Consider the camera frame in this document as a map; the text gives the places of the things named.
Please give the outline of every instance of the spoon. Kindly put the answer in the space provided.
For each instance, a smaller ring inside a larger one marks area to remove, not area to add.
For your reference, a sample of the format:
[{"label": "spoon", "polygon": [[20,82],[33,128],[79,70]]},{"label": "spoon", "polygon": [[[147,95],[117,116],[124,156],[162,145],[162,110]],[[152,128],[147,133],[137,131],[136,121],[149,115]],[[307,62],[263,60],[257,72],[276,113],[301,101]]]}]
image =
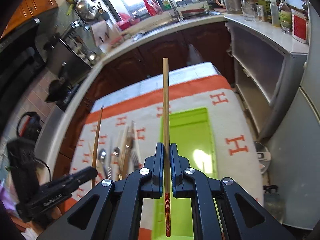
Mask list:
[{"label": "spoon", "polygon": [[104,165],[104,163],[106,161],[106,157],[107,157],[106,150],[104,150],[104,149],[100,150],[99,155],[98,155],[98,161],[101,163],[102,168],[103,168],[103,172],[104,172],[104,176],[107,178],[108,177],[108,173],[107,173],[107,169],[106,169],[106,167]]}]

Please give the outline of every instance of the green cutting board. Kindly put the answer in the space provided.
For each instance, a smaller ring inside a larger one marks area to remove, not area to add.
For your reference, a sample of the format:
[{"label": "green cutting board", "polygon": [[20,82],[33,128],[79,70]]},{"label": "green cutting board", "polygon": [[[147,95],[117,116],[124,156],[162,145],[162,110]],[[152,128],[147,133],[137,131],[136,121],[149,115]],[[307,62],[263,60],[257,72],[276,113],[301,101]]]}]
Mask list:
[{"label": "green cutting board", "polygon": [[[207,177],[216,179],[217,165],[210,119],[206,107],[172,113],[170,120],[170,143],[176,143],[179,156],[188,158],[190,166],[202,171]],[[163,142],[163,120],[160,141]],[[165,236],[164,199],[156,199],[152,240]],[[171,238],[193,239],[191,200],[176,199],[171,190]]]}]

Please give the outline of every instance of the kitchen sink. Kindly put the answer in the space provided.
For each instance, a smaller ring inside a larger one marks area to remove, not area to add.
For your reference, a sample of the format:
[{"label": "kitchen sink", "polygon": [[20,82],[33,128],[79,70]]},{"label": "kitchen sink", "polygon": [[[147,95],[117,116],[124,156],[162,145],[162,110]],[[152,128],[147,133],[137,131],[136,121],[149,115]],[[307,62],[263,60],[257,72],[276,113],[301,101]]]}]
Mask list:
[{"label": "kitchen sink", "polygon": [[134,41],[137,41],[138,39],[140,39],[141,37],[143,37],[144,35],[148,34],[148,33],[151,33],[151,32],[154,32],[156,30],[159,30],[163,27],[166,27],[166,26],[169,26],[169,25],[172,25],[172,24],[176,24],[176,23],[179,23],[178,20],[174,19],[174,20],[170,20],[170,21],[166,21],[166,22],[163,22],[161,24],[158,24],[156,25],[154,28],[152,28],[151,30],[148,30],[148,31],[140,31],[139,33],[137,33],[132,42]]},{"label": "kitchen sink", "polygon": [[[200,17],[216,16],[216,15],[222,15],[222,13],[216,12],[216,11],[209,11],[207,13],[202,13],[202,14],[198,14],[198,15],[193,15],[192,17],[184,18],[184,19],[182,19],[182,21],[187,21],[189,19],[200,18]],[[142,30],[134,36],[134,38],[132,39],[132,42],[139,40],[141,37],[143,37],[144,35],[146,35],[148,33],[154,32],[154,31],[159,30],[163,27],[170,26],[170,25],[173,25],[176,23],[179,23],[179,21],[177,19],[171,19],[169,21],[166,21],[166,22],[163,22],[163,23],[156,25],[155,27],[153,27],[152,29],[150,29],[148,31]]]}]

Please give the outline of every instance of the orange stripe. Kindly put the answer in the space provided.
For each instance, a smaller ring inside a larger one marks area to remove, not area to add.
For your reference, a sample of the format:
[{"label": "orange stripe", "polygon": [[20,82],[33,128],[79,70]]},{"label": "orange stripe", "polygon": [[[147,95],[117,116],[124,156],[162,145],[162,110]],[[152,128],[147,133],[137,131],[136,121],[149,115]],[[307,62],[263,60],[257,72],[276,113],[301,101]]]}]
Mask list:
[{"label": "orange stripe", "polygon": [[64,211],[66,212],[69,208],[71,208],[76,203],[77,203],[77,201],[74,198],[68,198],[64,202]]},{"label": "orange stripe", "polygon": [[[208,76],[170,86],[169,100],[175,100],[178,98],[223,88],[231,89],[228,81],[223,76]],[[162,89],[159,89],[106,107],[103,109],[102,119],[161,103],[163,102],[162,94]],[[98,121],[100,117],[99,115],[100,111],[90,113],[85,123],[88,124]]]},{"label": "orange stripe", "polygon": [[146,228],[139,228],[138,240],[151,240],[151,230]]}]

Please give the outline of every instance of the red bottle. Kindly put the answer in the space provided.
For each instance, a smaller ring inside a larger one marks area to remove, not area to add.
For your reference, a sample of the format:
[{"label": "red bottle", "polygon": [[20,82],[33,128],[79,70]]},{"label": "red bottle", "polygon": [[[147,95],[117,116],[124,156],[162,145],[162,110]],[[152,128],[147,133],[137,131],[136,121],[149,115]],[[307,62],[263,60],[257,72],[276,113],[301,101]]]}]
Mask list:
[{"label": "red bottle", "polygon": [[155,16],[157,14],[156,10],[149,4],[149,1],[148,0],[143,0],[143,1],[150,15]]}]

